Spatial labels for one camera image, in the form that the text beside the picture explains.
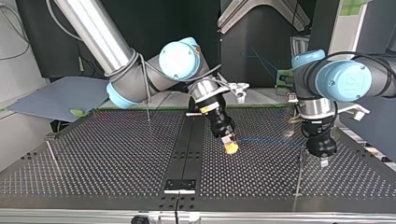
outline yellow object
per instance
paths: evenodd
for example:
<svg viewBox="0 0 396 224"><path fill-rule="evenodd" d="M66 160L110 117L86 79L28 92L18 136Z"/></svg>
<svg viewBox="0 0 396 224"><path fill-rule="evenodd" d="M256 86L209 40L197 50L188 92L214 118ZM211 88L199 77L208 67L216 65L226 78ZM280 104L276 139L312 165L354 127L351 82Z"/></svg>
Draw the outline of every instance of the yellow object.
<svg viewBox="0 0 396 224"><path fill-rule="evenodd" d="M227 143L224 145L224 147L225 147L225 152L229 155L236 153L239 149L238 144L236 144L235 142Z"/></svg>

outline cable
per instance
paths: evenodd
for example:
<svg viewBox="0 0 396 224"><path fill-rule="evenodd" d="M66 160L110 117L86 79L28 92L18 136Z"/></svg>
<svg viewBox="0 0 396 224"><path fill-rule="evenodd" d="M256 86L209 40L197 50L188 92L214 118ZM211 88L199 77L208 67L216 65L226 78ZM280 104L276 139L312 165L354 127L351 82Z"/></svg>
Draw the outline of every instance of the cable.
<svg viewBox="0 0 396 224"><path fill-rule="evenodd" d="M58 21L58 19L56 19L55 14L53 13L52 10L52 5L50 4L50 0L46 0L47 1L47 8L49 9L49 14L51 15L52 19L55 21L55 23L59 26L59 28L61 28L65 33L67 33L68 35L72 36L73 38L82 41L82 39L76 35L73 35L72 33L70 33L68 30L66 30L66 28L64 28L61 23Z"/></svg>
<svg viewBox="0 0 396 224"><path fill-rule="evenodd" d="M18 22L19 22L19 24L20 24L20 26L21 26L22 34L18 31L18 29L14 26L14 24L12 24L11 20L9 19L9 17L8 17L8 16L6 15L6 13L3 11L2 7L8 9L8 10L9 10L11 13L13 13L14 16L17 18L17 20L18 20ZM29 50L29 48L30 48L30 42L29 42L29 40L28 40L27 37L26 37L26 33L25 33L24 28L23 28L23 25L22 25L22 23L21 23L21 18L20 18L20 16L16 13L16 11L15 11L14 9L12 9L11 7L9 7L9 6L7 6L7 5L2 5L2 6L0 6L0 12L1 12L1 14L3 15L3 17L6 19L6 21L11 25L12 29L17 33L17 35L18 35L20 38L22 38L22 40L24 40L24 41L27 43L27 47L26 47L26 49L25 49L23 52L21 52L21 53L19 53L19 54L17 54L17 55L14 55L14 56L6 57L6 58L0 58L0 61L11 60L11 59L15 59L15 58L21 57L21 56L24 55L24 54Z"/></svg>
<svg viewBox="0 0 396 224"><path fill-rule="evenodd" d="M296 14L297 14L297 8L298 8L298 0L296 0L296 6L294 7L294 12L293 12L293 18L291 19L291 37L290 37L290 47L291 47L291 52L292 52L292 57L294 56L294 22L296 19Z"/></svg>
<svg viewBox="0 0 396 224"><path fill-rule="evenodd" d="M298 0L296 0L296 6L294 7L294 11L293 11L293 18L291 19L291 37L294 36L294 22L296 19L297 9L298 9Z"/></svg>
<svg viewBox="0 0 396 224"><path fill-rule="evenodd" d="M22 53L19 53L14 56L6 57L6 58L0 58L0 61L5 61L5 60L10 60L10 59L15 59L15 58L21 57L23 54L25 54L29 50L29 48L30 48L30 44L27 45L27 48Z"/></svg>
<svg viewBox="0 0 396 224"><path fill-rule="evenodd" d="M9 17L6 15L6 13L4 12L4 10L2 9L2 7L4 7L5 9L8 9L12 14L14 14L15 18L17 18L18 24L21 27L21 32L14 26L14 24L11 22L11 20L9 19ZM27 39L27 35L26 32L24 31L23 28L23 24L22 24L22 20L21 17L18 15L18 13L12 8L9 7L7 5L3 5L0 6L0 12L2 14L2 16L4 17L4 19L6 19L7 23L11 26L11 28L15 31L15 33L17 33L17 35L23 40L25 41L27 44L29 44L29 40Z"/></svg>

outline white wall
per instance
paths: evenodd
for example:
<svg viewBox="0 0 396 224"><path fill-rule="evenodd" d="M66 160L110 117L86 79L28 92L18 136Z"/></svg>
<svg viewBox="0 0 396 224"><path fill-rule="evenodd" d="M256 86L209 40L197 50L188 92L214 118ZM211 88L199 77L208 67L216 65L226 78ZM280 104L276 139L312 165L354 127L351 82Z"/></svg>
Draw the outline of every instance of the white wall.
<svg viewBox="0 0 396 224"><path fill-rule="evenodd" d="M15 0L0 0L17 9ZM7 15L19 28L13 15ZM0 15L0 59L23 52L23 42ZM46 85L41 77L32 50L23 56L0 61L0 108L15 102L22 96ZM32 116L0 112L0 171L9 166L27 151L39 146L50 132L50 120Z"/></svg>

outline vertical metal rod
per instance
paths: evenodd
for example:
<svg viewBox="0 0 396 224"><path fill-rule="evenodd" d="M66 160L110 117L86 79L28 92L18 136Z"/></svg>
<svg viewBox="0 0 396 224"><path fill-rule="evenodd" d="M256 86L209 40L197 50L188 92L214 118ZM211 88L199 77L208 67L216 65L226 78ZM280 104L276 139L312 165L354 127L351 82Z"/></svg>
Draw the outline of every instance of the vertical metal rod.
<svg viewBox="0 0 396 224"><path fill-rule="evenodd" d="M148 121L151 121L150 117L149 117L149 103L146 102L146 112L148 113Z"/></svg>
<svg viewBox="0 0 396 224"><path fill-rule="evenodd" d="M46 143L47 143L47 146L49 147L49 152L50 152L52 159L57 161L56 157L55 157L55 153L53 153L52 146L50 145L50 141L46 141Z"/></svg>
<svg viewBox="0 0 396 224"><path fill-rule="evenodd" d="M107 74L131 60L131 49L99 0L55 2Z"/></svg>
<svg viewBox="0 0 396 224"><path fill-rule="evenodd" d="M304 170L304 163L305 163L305 147L303 147L303 146L300 147L299 163L300 163L299 164L299 173L298 173L296 191L294 193L293 211L296 211L298 197L302 195L300 193L300 186L301 186L301 181L303 178L303 170Z"/></svg>

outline black panel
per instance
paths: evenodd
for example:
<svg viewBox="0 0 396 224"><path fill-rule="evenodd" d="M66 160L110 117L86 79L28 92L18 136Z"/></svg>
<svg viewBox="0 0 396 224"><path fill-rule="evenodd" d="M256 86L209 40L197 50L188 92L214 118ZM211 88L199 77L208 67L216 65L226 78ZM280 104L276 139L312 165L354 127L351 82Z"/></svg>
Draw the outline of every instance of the black panel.
<svg viewBox="0 0 396 224"><path fill-rule="evenodd" d="M332 31L337 18L340 0L318 0L312 23L309 50L323 49L329 51L332 41Z"/></svg>
<svg viewBox="0 0 396 224"><path fill-rule="evenodd" d="M290 36L290 23L274 8L251 9L222 37L222 74L230 81L248 82L253 88L274 87L275 68L290 68ZM258 56L275 68L263 65Z"/></svg>

